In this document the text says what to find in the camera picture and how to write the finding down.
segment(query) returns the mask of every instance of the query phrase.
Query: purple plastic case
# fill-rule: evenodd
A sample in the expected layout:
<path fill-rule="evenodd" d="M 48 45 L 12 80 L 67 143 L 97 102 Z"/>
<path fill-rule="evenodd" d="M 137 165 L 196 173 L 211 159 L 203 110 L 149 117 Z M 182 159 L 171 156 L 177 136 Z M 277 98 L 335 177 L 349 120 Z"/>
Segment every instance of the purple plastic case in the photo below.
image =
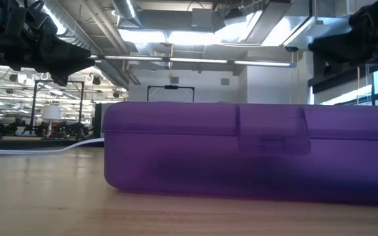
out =
<path fill-rule="evenodd" d="M 123 102 L 104 132 L 125 191 L 378 204 L 378 107 Z"/>

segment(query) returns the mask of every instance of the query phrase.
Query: air vent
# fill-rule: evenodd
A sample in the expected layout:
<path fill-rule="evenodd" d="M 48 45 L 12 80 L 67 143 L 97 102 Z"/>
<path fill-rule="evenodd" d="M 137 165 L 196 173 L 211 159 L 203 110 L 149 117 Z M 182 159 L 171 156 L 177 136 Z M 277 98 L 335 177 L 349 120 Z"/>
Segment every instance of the air vent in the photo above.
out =
<path fill-rule="evenodd" d="M 179 78 L 178 77 L 172 77 L 172 78 L 170 78 L 170 84 L 177 85 L 178 83 L 179 83 Z"/>
<path fill-rule="evenodd" d="M 229 86 L 230 85 L 230 79 L 222 78 L 221 79 L 221 85 L 222 86 Z"/>

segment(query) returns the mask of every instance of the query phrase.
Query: wooden table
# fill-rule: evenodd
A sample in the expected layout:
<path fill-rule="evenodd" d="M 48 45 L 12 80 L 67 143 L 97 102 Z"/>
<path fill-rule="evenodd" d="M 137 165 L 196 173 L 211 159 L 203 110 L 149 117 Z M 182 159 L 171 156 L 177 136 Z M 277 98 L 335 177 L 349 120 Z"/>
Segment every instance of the wooden table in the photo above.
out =
<path fill-rule="evenodd" d="M 0 235 L 378 236 L 378 208 L 121 193 L 88 147 L 0 157 Z"/>

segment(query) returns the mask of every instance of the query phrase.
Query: white lamp shade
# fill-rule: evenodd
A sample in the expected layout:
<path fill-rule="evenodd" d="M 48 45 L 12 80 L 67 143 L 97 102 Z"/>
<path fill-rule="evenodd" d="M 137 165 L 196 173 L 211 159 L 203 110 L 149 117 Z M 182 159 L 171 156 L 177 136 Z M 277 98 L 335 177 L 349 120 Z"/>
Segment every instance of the white lamp shade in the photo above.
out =
<path fill-rule="evenodd" d="M 42 119 L 60 120 L 60 108 L 55 105 L 46 105 L 42 109 Z"/>

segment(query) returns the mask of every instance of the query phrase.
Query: desk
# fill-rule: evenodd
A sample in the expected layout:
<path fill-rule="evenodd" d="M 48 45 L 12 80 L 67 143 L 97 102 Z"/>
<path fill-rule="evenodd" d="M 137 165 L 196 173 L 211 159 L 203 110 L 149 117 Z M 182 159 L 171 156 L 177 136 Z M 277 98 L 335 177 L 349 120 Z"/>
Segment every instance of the desk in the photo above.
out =
<path fill-rule="evenodd" d="M 378 236 L 378 207 L 121 193 L 86 147 L 0 157 L 0 235 Z"/>

